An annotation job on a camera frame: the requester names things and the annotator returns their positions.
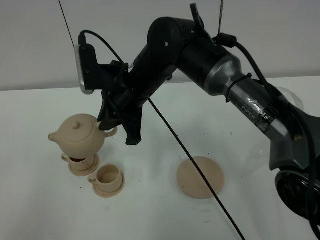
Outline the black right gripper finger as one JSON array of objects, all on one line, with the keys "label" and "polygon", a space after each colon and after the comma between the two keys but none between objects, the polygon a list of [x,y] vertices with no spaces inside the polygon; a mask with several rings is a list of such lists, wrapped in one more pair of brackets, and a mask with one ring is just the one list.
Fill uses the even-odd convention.
[{"label": "black right gripper finger", "polygon": [[111,129],[118,126],[117,117],[98,118],[98,122],[99,122],[99,129],[101,131],[110,131]]}]

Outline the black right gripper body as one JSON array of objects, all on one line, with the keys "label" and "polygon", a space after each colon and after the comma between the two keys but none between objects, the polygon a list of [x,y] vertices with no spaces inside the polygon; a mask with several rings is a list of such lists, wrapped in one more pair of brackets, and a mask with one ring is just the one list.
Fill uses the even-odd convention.
[{"label": "black right gripper body", "polygon": [[142,100],[141,77],[144,66],[134,63],[113,61],[111,64],[99,64],[101,76],[99,86],[102,89],[102,106],[98,118],[117,118],[117,127],[123,126],[127,138],[126,145],[136,146],[142,140]]}]

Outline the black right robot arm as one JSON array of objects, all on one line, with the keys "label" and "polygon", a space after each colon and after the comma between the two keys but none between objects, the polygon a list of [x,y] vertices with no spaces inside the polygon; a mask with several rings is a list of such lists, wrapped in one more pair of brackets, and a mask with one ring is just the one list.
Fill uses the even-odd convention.
[{"label": "black right robot arm", "polygon": [[123,126],[126,143],[141,141],[142,106],[180,70],[211,96],[224,96],[270,139],[271,170],[281,200],[320,226],[320,119],[293,106],[268,83],[237,38],[211,37],[197,6],[193,19],[161,17],[149,28],[147,44],[132,66],[121,63],[102,87],[101,130]]}]

